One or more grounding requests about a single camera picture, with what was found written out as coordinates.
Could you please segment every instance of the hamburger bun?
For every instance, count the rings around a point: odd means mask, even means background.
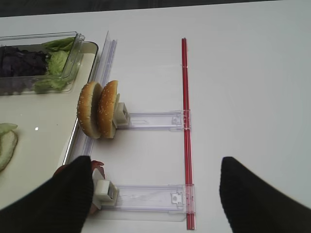
[[[95,139],[101,136],[97,126],[97,109],[102,90],[97,82],[87,83],[82,88],[77,106],[80,128],[87,136]]]
[[[116,127],[113,123],[113,114],[119,101],[117,87],[118,81],[110,81],[107,83],[99,100],[97,122],[100,133],[104,138],[113,138],[116,133]]]

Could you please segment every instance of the white surface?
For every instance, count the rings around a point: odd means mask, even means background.
[[[182,107],[181,38],[186,37],[197,229],[229,233],[218,194],[224,156],[236,157],[311,207],[310,8],[310,1],[253,2],[1,18],[0,27],[3,36],[77,30],[98,44],[109,29],[118,39],[110,79],[120,80],[121,101],[130,100],[129,111]],[[123,140],[128,137],[136,144]],[[171,141],[157,144],[166,138]],[[116,146],[119,140],[124,144]],[[109,163],[124,169],[114,177],[118,181],[163,184],[170,177],[177,183],[183,181],[180,140],[182,135],[170,132],[126,131],[98,149],[103,149],[107,170]],[[131,160],[136,147],[148,155],[144,161]],[[136,171],[137,163],[163,166],[163,173],[144,166]],[[185,232],[186,223],[85,223],[84,232],[102,231]]]
[[[94,57],[84,54],[69,92],[0,96],[0,121],[18,125],[14,130],[18,143],[13,157],[0,173],[0,209],[51,178],[59,160],[64,160],[64,148],[76,120],[75,105]]]

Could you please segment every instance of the white table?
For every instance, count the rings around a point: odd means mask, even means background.
[[[11,17],[0,19],[0,35],[76,30],[102,47],[109,29],[118,39],[110,79],[142,81],[156,75],[181,78],[186,37],[197,229],[229,233],[218,193],[224,156],[234,156],[311,207],[310,9],[310,1],[272,1]],[[155,87],[143,94],[156,93],[158,86],[151,84]],[[120,89],[130,95],[122,84]],[[162,98],[170,95],[169,101],[140,101],[131,108],[181,109],[182,97],[163,88]],[[88,233],[185,231],[185,222],[107,220],[87,221],[84,227]]]

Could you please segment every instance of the plastic container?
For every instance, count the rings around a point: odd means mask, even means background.
[[[72,38],[68,46],[56,46],[57,49],[46,48],[43,43]],[[0,37],[0,95],[25,94],[25,93],[47,93],[47,92],[66,92],[72,87],[80,66],[83,54],[81,47],[84,42],[84,36],[77,32],[34,34]],[[53,52],[65,51],[68,54],[64,68],[61,72],[55,74],[50,72],[47,63],[47,72],[42,75],[16,75],[11,67],[4,67],[4,50],[10,47],[17,48],[20,51],[29,52],[42,51],[46,53],[47,61],[51,58]]]

